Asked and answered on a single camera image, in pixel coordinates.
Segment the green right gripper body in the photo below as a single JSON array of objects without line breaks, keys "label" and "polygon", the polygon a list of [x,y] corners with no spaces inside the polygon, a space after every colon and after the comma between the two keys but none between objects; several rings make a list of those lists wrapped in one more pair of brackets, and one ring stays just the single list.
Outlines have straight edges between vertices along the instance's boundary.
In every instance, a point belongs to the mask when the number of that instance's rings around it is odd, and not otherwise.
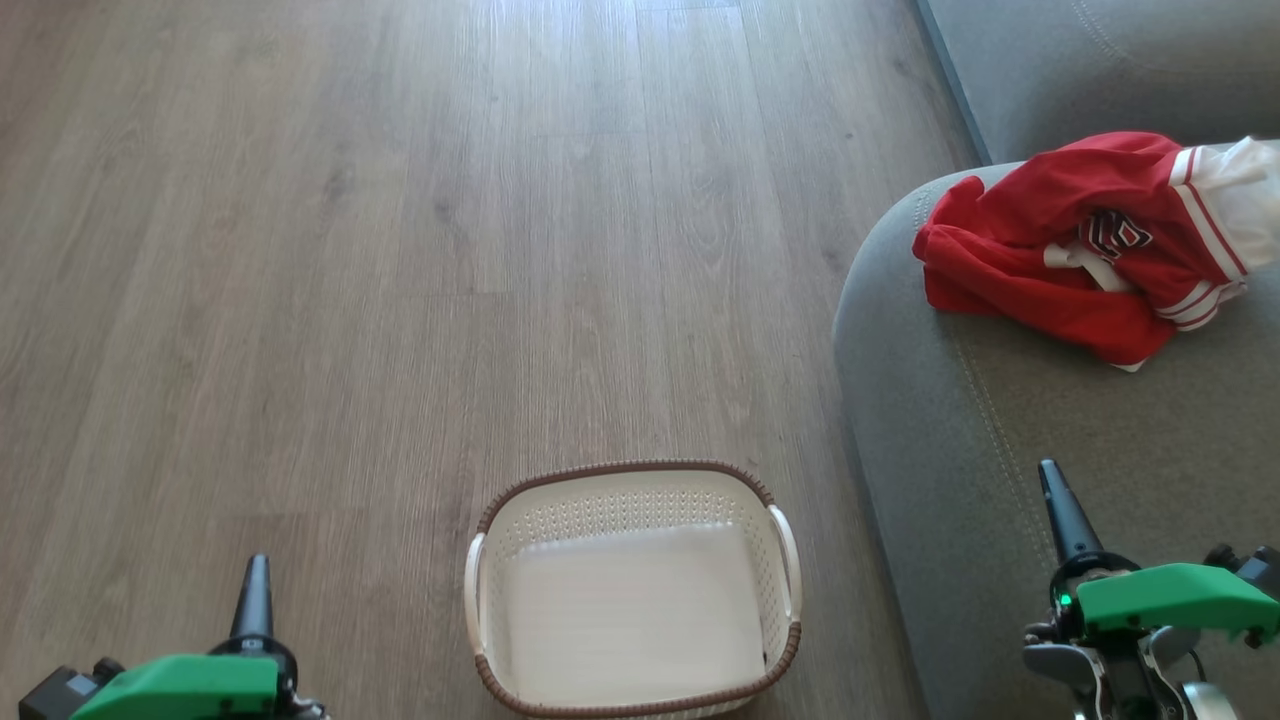
[{"label": "green right gripper body", "polygon": [[1280,602],[1204,562],[1138,568],[1116,553],[1084,555],[1050,583],[1057,638],[1084,644],[1137,641],[1166,626],[1224,632],[1261,647],[1280,637]]}]

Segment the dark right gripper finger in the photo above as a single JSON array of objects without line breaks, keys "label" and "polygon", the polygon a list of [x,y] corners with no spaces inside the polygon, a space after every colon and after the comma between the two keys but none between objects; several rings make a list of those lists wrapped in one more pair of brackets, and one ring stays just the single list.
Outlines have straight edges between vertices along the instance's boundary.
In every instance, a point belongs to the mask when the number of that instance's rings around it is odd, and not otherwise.
[{"label": "dark right gripper finger", "polygon": [[1103,546],[1060,465],[1043,459],[1038,474],[1059,562],[1102,552]]}]

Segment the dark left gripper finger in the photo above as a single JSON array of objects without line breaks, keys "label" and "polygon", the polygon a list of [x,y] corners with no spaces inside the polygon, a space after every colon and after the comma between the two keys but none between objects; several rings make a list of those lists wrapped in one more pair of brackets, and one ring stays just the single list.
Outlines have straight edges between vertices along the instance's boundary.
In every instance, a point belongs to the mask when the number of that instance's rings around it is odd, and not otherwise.
[{"label": "dark left gripper finger", "polygon": [[246,564],[229,641],[274,641],[274,609],[270,559],[252,555]]}]

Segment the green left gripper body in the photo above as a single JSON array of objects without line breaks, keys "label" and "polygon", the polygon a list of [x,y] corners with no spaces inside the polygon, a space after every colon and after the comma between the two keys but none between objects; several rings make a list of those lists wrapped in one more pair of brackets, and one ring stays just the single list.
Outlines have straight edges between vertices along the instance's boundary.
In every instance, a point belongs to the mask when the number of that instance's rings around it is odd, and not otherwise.
[{"label": "green left gripper body", "polygon": [[70,720],[282,720],[297,685],[297,661],[284,644],[246,635],[128,669]]}]

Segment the red white varsity jacket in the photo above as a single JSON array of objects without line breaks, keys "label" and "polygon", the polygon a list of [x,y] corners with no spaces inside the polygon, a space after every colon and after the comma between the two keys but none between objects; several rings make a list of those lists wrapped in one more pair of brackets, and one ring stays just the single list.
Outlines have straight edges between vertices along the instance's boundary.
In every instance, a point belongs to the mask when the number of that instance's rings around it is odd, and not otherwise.
[{"label": "red white varsity jacket", "polygon": [[1280,150],[1091,136],[995,184],[963,179],[913,252],[932,307],[1006,316],[1135,372],[1280,260]]}]

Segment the cream laundry basket brown rim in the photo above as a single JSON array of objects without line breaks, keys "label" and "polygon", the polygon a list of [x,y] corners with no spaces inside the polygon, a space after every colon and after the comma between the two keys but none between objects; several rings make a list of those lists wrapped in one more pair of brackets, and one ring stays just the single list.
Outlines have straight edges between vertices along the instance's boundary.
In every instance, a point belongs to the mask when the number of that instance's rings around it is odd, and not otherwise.
[{"label": "cream laundry basket brown rim", "polygon": [[480,682],[527,720],[703,720],[790,670],[804,589],[764,484],[722,461],[657,459],[495,496],[462,605]]}]

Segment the grey fabric sofa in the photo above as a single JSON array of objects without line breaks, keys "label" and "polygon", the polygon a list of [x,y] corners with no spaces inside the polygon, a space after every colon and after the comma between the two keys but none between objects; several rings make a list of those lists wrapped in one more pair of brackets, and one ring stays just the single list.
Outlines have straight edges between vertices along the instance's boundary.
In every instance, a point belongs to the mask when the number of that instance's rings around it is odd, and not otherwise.
[{"label": "grey fabric sofa", "polygon": [[960,173],[896,202],[835,318],[847,443],[931,720],[1066,720],[1029,673],[1059,560],[1037,468],[1144,568],[1280,550],[1280,264],[1128,373],[1002,316],[937,313],[911,246]]}]

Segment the grey sofa flat section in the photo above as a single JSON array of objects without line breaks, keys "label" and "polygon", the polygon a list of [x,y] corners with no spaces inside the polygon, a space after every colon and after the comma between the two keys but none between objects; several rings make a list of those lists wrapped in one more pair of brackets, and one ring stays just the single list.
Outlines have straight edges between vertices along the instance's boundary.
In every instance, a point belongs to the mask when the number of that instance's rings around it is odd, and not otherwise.
[{"label": "grey sofa flat section", "polygon": [[915,0],[980,160],[1280,138],[1280,0]]}]

